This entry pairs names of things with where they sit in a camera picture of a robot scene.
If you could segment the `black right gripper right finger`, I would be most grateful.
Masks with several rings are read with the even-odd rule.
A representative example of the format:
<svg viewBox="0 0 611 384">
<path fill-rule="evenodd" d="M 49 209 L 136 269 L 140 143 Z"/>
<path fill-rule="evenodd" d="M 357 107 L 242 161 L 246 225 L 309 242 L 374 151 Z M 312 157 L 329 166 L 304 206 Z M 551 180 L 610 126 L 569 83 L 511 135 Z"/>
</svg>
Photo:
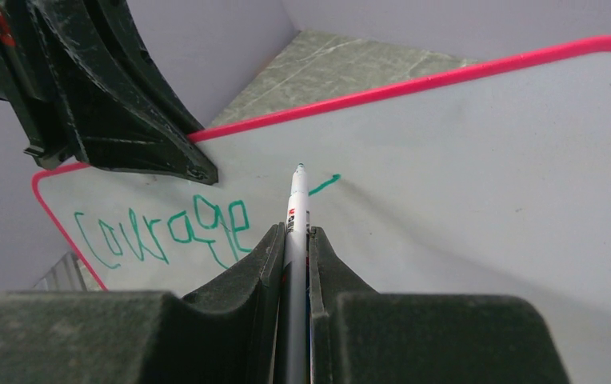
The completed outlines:
<svg viewBox="0 0 611 384">
<path fill-rule="evenodd" d="M 549 328 L 526 300 L 382 294 L 309 236 L 314 383 L 567 383 Z"/>
</svg>

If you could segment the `pink framed whiteboard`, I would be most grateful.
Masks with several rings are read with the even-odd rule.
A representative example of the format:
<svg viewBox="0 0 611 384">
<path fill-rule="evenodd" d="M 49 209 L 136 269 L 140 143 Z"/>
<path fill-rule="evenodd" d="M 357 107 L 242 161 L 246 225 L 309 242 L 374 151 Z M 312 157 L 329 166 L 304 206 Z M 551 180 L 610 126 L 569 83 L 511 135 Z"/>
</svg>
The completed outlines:
<svg viewBox="0 0 611 384">
<path fill-rule="evenodd" d="M 611 36 L 194 134 L 219 181 L 43 171 L 32 190 L 107 290 L 186 294 L 286 218 L 376 290 L 531 302 L 574 383 L 611 383 Z"/>
</svg>

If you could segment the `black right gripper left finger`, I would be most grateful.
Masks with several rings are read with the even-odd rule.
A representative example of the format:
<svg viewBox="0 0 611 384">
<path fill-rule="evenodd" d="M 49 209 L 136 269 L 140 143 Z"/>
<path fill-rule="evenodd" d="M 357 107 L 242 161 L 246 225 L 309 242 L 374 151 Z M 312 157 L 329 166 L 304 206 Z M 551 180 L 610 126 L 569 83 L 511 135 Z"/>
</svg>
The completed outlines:
<svg viewBox="0 0 611 384">
<path fill-rule="evenodd" d="M 204 286 L 0 293 L 0 383 L 267 383 L 285 226 Z"/>
</svg>

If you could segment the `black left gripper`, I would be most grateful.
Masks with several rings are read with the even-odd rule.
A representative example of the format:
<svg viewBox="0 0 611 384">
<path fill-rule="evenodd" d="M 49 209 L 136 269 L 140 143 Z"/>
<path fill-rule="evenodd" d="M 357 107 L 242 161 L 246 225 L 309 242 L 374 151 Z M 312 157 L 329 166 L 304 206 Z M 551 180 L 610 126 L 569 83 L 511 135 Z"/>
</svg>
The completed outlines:
<svg viewBox="0 0 611 384">
<path fill-rule="evenodd" d="M 213 185 L 218 169 L 190 134 L 202 124 L 166 81 L 124 1 L 0 1 L 0 100 L 53 170 L 101 170 Z"/>
</svg>

